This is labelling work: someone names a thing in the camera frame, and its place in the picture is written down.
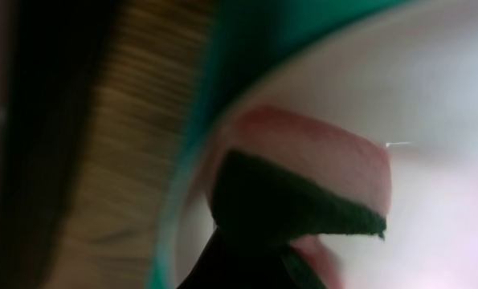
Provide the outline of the green pink sponge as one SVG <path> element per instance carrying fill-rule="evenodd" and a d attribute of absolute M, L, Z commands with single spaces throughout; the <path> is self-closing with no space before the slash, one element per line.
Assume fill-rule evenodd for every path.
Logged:
<path fill-rule="evenodd" d="M 327 288 L 343 285 L 322 234 L 382 237 L 390 209 L 386 150 L 342 128 L 260 106 L 227 123 L 212 154 L 210 209 L 233 247 L 266 254 L 278 288 L 291 246 Z"/>

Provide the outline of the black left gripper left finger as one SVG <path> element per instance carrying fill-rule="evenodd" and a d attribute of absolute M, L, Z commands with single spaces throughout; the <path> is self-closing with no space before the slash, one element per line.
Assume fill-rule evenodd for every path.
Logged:
<path fill-rule="evenodd" d="M 275 289 L 278 278 L 266 254 L 248 254 L 229 244 L 220 229 L 178 289 Z"/>

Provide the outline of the white plate with stain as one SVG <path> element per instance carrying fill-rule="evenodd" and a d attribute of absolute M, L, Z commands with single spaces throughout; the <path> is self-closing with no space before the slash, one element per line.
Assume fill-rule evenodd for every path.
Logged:
<path fill-rule="evenodd" d="M 272 69 L 210 126 L 174 229 L 174 287 L 217 229 L 212 154 L 260 106 L 342 128 L 386 150 L 382 237 L 322 234 L 340 288 L 478 288 L 478 1 L 405 1 Z"/>

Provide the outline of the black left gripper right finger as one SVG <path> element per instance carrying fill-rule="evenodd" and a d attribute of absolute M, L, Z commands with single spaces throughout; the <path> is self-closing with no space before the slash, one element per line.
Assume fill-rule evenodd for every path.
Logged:
<path fill-rule="evenodd" d="M 280 249 L 280 259 L 296 289 L 327 289 L 317 274 L 289 245 Z"/>

